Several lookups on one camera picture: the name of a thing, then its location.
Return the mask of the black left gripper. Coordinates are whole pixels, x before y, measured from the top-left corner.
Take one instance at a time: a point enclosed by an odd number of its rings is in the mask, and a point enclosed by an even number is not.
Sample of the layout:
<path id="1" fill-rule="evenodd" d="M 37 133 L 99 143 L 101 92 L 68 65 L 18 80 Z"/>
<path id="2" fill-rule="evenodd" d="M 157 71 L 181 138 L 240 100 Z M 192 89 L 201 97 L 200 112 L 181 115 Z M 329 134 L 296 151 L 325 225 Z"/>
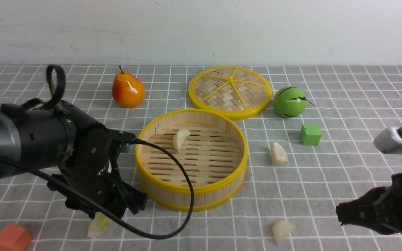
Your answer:
<path id="1" fill-rule="evenodd" d="M 130 132 L 94 129 L 76 142 L 74 154 L 64 164 L 66 170 L 52 177 L 117 217 L 127 209 L 137 214 L 145 209 L 147 194 L 122 181 L 117 163 L 135 139 Z"/>

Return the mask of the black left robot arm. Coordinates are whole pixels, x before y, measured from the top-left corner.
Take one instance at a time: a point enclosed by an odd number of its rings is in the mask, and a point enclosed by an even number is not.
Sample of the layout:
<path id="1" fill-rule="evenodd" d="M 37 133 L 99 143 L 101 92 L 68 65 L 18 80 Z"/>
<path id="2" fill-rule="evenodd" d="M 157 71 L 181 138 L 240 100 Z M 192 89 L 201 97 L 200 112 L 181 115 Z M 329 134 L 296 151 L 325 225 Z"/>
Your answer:
<path id="1" fill-rule="evenodd" d="M 135 140 L 132 133 L 112 130 L 69 102 L 62 109 L 27 109 L 22 105 L 0 107 L 0 180 L 58 167 L 48 188 L 66 197 L 66 206 L 94 218 L 99 211 L 79 199 L 79 192 L 117 217 L 126 209 L 144 210 L 147 194 L 121 180 L 117 166 L 124 145 Z"/>

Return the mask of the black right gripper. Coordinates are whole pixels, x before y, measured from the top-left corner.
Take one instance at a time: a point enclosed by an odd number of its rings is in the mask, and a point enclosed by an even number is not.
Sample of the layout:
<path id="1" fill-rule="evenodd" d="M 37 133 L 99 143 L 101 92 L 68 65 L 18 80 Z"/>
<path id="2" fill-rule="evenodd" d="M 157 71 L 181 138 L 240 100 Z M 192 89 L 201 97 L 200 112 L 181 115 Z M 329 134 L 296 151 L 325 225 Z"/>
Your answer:
<path id="1" fill-rule="evenodd" d="M 375 187 L 356 200 L 337 205 L 341 225 L 364 227 L 380 235 L 402 234 L 402 173 L 391 178 L 391 186 Z"/>

